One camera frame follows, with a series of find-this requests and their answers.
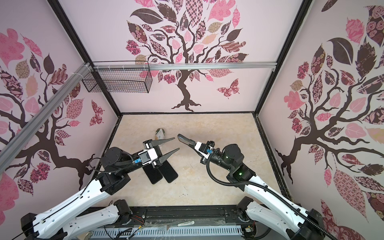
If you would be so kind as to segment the black smartphone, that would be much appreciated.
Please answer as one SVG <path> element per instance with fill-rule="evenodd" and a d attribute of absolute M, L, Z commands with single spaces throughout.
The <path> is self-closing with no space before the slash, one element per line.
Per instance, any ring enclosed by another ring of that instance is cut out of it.
<path fill-rule="evenodd" d="M 175 171 L 175 169 L 172 167 L 172 165 L 168 162 L 165 161 L 160 167 L 159 171 L 164 177 L 164 179 L 167 181 L 167 183 L 172 183 L 174 182 L 178 177 L 178 173 Z"/>

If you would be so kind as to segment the black phone case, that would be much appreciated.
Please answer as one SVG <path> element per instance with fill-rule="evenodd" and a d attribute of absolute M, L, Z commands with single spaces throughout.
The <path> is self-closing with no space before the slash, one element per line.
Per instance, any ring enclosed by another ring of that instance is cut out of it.
<path fill-rule="evenodd" d="M 158 169 L 154 169 L 152 166 L 145 166 L 143 167 L 143 170 L 152 185 L 155 185 L 163 179 L 161 172 Z"/>

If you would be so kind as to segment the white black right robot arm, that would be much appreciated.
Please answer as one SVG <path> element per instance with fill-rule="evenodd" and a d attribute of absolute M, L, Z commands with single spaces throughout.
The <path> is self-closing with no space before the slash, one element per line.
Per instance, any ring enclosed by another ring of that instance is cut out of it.
<path fill-rule="evenodd" d="M 244 155 L 236 144 L 216 149 L 215 143 L 196 142 L 179 134 L 178 140 L 193 149 L 205 165 L 208 176 L 217 184 L 236 187 L 250 195 L 244 198 L 240 219 L 259 222 L 287 240 L 323 240 L 326 230 L 322 216 L 291 202 L 267 185 L 244 164 Z"/>

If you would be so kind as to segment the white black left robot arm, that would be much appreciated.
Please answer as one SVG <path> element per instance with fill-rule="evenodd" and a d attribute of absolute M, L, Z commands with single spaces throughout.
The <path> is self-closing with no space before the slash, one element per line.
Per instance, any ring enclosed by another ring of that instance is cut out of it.
<path fill-rule="evenodd" d="M 100 211 L 83 213 L 120 191 L 131 180 L 129 173 L 143 167 L 153 170 L 161 167 L 177 152 L 162 154 L 159 146 L 167 142 L 167 139 L 145 141 L 145 148 L 135 154 L 109 148 L 100 159 L 104 169 L 98 171 L 95 179 L 57 206 L 40 214 L 23 216 L 22 234 L 27 240 L 68 240 L 101 226 L 128 223 L 133 213 L 125 200 L 118 200 Z"/>

